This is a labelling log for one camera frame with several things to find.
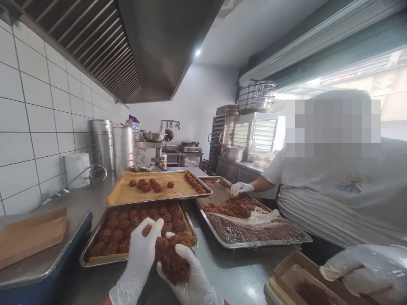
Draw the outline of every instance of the metal bowl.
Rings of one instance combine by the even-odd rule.
[[[147,133],[143,132],[143,137],[147,142],[160,143],[165,139],[166,133]]]

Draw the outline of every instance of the ceiling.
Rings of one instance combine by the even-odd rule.
[[[225,0],[195,63],[240,68],[328,0]]]

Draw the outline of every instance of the stainless steel pot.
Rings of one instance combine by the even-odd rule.
[[[243,159],[244,147],[230,146],[226,150],[226,159],[234,162],[240,162]]]

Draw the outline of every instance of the person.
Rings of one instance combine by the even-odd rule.
[[[161,218],[156,222],[146,218],[131,233],[126,269],[117,284],[110,290],[103,305],[136,305],[154,263],[155,245],[157,237],[161,236],[163,224],[164,221]],[[152,228],[147,237],[144,237],[142,231],[148,225]],[[170,238],[171,235],[173,233],[168,232],[166,237]],[[162,272],[161,262],[157,263],[157,272],[170,285],[180,303],[182,305],[228,305],[210,284],[192,250],[178,244],[175,251],[190,265],[188,281],[173,285]]]

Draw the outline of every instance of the gloved hand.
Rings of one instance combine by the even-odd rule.
[[[407,304],[407,248],[357,245],[329,259],[322,276],[342,282],[354,295],[368,295],[382,305]]]
[[[131,233],[127,267],[116,286],[109,292],[113,305],[137,303],[154,262],[156,240],[161,236],[163,224],[164,221],[161,218],[157,222],[146,218]],[[152,228],[147,237],[144,237],[141,232],[147,225],[151,225]]]
[[[168,232],[165,234],[170,238],[174,234]],[[162,271],[161,262],[157,263],[157,272],[172,288],[179,302],[182,305],[223,305],[223,297],[216,292],[202,269],[201,263],[195,257],[190,248],[182,244],[175,246],[175,251],[179,256],[185,258],[190,264],[190,277],[186,283],[173,285]]]
[[[254,191],[254,187],[251,184],[246,184],[243,182],[235,183],[230,187],[233,195],[239,195],[239,193],[248,193]]]

